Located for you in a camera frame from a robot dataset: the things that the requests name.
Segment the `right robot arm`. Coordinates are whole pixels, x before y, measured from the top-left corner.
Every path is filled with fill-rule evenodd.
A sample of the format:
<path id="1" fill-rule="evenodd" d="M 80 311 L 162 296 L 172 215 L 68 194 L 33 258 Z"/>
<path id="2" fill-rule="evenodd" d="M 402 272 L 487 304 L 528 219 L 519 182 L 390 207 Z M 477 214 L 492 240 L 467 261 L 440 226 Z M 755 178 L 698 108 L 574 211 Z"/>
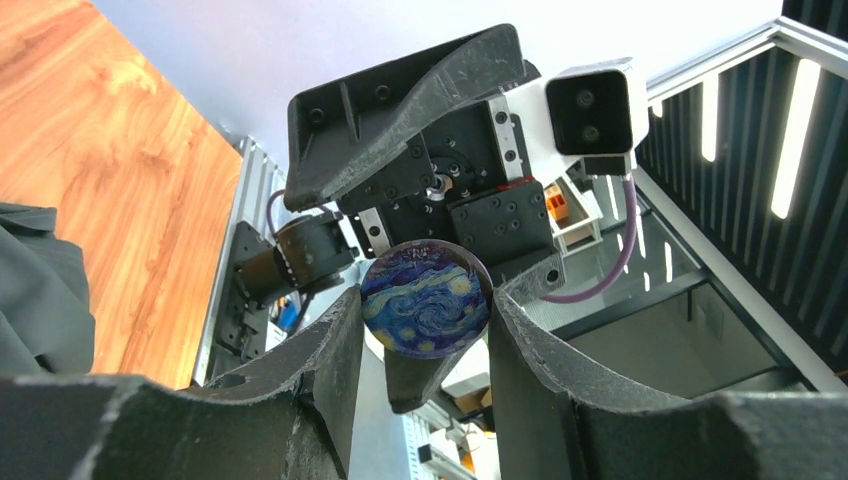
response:
<path id="1" fill-rule="evenodd" d="M 512 281 L 536 299 L 563 282 L 539 171 L 508 92 L 535 80 L 516 28 L 500 24 L 333 80 L 290 102 L 285 205 L 333 212 L 278 227 L 271 249 L 237 280 L 257 304 L 336 285 L 356 254 L 376 260 L 405 243 L 458 248 L 380 274 L 380 287 L 465 268 L 473 293 L 446 299 L 419 284 L 401 297 L 426 316 L 419 339 L 401 333 L 388 359 L 389 402 L 422 406 L 451 363 L 482 333 L 491 291 Z"/>

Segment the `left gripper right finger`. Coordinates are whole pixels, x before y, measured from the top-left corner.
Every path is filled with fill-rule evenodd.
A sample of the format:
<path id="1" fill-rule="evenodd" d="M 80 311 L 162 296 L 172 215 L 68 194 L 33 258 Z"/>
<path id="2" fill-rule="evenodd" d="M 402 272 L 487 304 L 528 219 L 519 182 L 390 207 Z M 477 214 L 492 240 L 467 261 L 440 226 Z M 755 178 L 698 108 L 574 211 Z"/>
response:
<path id="1" fill-rule="evenodd" d="M 493 297 L 491 381 L 505 479 L 843 479 L 847 399 L 690 401 L 623 377 Z"/>

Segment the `grey t-shirt garment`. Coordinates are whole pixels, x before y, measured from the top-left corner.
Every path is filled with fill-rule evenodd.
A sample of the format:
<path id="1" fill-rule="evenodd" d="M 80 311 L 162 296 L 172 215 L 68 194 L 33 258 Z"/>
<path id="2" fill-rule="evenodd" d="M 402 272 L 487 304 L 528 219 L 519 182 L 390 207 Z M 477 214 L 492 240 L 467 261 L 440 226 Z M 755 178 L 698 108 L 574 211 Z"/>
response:
<path id="1" fill-rule="evenodd" d="M 96 320 L 82 249 L 57 210 L 1 205 L 1 374 L 87 374 Z"/>

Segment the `blue starry night brooch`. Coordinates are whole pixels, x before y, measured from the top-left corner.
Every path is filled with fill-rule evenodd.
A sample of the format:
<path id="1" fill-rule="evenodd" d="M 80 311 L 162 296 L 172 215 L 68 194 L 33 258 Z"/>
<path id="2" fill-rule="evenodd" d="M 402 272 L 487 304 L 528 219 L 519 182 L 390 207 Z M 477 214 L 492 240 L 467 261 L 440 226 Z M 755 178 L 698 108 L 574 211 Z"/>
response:
<path id="1" fill-rule="evenodd" d="M 470 251 L 444 240 L 407 241 L 380 255 L 361 284 L 361 315 L 385 350 L 436 360 L 473 345 L 492 317 L 494 286 Z"/>

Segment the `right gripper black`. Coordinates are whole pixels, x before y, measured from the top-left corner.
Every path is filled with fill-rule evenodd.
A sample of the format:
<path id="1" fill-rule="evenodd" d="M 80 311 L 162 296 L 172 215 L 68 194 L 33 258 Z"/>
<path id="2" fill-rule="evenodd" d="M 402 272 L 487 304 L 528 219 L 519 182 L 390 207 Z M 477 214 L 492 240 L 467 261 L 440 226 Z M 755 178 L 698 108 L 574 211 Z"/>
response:
<path id="1" fill-rule="evenodd" d="M 470 251 L 492 278 L 515 277 L 556 251 L 543 186 L 506 98 L 465 106 L 525 74 L 518 31 L 504 23 L 296 94 L 285 206 L 303 211 L 342 196 L 337 205 L 369 258 L 439 239 Z M 494 287 L 482 263 L 382 257 L 394 413 L 429 401 L 488 328 Z"/>

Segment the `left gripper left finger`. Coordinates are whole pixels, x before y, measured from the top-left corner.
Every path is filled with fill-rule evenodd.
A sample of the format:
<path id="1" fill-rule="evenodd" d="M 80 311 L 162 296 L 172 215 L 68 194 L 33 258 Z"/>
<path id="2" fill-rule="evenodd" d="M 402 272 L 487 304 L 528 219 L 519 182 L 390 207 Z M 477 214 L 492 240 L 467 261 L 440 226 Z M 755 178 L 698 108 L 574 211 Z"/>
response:
<path id="1" fill-rule="evenodd" d="M 1 383 L 5 479 L 345 479 L 364 326 L 357 288 L 207 386 L 135 375 Z"/>

